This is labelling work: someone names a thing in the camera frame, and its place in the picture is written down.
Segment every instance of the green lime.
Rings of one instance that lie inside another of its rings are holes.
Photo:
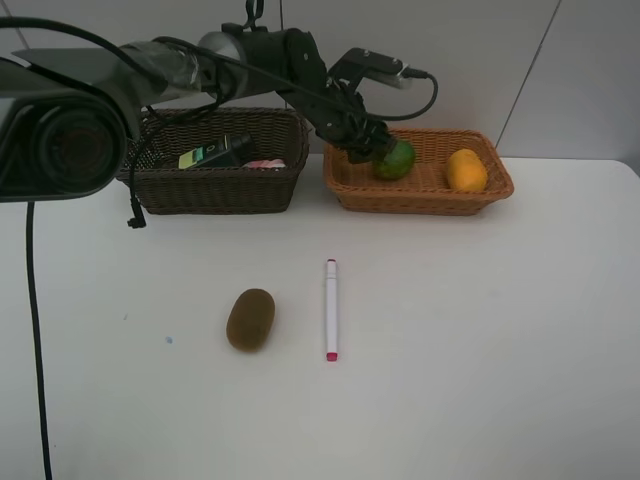
[[[398,140],[381,159],[373,160],[373,174],[382,180],[399,180],[407,175],[416,161],[416,151],[409,142]]]

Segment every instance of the pink object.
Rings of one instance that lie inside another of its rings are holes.
[[[255,160],[245,163],[243,166],[246,168],[286,168],[284,161],[279,158],[275,160]]]

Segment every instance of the orange wicker basket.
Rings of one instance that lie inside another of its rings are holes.
[[[513,182],[488,138],[472,130],[393,129],[396,137],[411,142],[416,163],[405,178],[378,180],[370,163],[352,165],[347,154],[327,146],[324,179],[347,210],[430,215],[474,215],[513,193]],[[476,152],[487,168],[483,192],[460,192],[447,185],[446,163],[461,148]]]

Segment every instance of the white marker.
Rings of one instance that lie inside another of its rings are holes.
[[[327,361],[338,360],[338,265],[332,258],[327,260]]]

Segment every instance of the wicker basket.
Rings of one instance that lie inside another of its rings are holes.
[[[371,164],[352,165],[345,152],[325,149],[324,178],[347,210],[431,215],[473,215],[513,193],[513,182],[491,142],[471,130],[395,129],[392,133],[411,142],[416,163],[411,173],[397,181],[377,180]],[[489,173],[483,192],[457,192],[447,185],[446,162],[452,153],[475,151]]]
[[[187,110],[158,110],[170,118]],[[145,133],[160,120],[143,119]],[[253,160],[281,158],[287,168],[193,168],[178,170],[178,157],[224,134],[251,134]],[[129,185],[129,161],[137,144],[132,142],[117,179]],[[309,153],[306,122],[292,110],[221,108],[195,123],[168,125],[138,159],[135,189],[149,213],[171,215],[273,213],[287,209]]]

